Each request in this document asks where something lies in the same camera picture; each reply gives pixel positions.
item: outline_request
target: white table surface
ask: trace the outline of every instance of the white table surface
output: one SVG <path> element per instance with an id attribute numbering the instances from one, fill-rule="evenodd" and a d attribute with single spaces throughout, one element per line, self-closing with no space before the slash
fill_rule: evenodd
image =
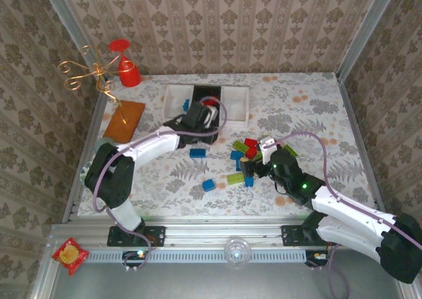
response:
<path id="1" fill-rule="evenodd" d="M 250 87 L 249 126 L 224 129 L 204 159 L 189 158 L 189 149 L 166 153 L 135 172 L 131 201 L 141 216 L 280 216 L 305 217 L 309 210 L 292 203 L 274 190 L 269 178 L 255 176 L 253 188 L 228 185 L 226 175 L 234 174 L 229 159 L 231 145 L 245 137 L 275 139 L 294 131 L 311 131 L 327 144 L 328 177 L 334 188 L 359 202 L 374 206 L 371 189 L 362 167 L 342 96 L 333 73 L 162 75 L 144 77 L 134 88 L 124 88 L 116 80 L 114 94 L 122 100 L 143 102 L 146 109 L 133 140 L 162 124 L 162 105 L 167 84 L 220 84 Z M 107 103 L 98 138 L 114 112 Z M 322 178 L 322 149 L 310 138 L 295 137 L 286 142 L 298 154 L 304 172 Z M 204 192 L 201 183 L 213 179 L 217 188 Z M 84 189 L 78 216 L 96 215 L 92 194 Z"/>

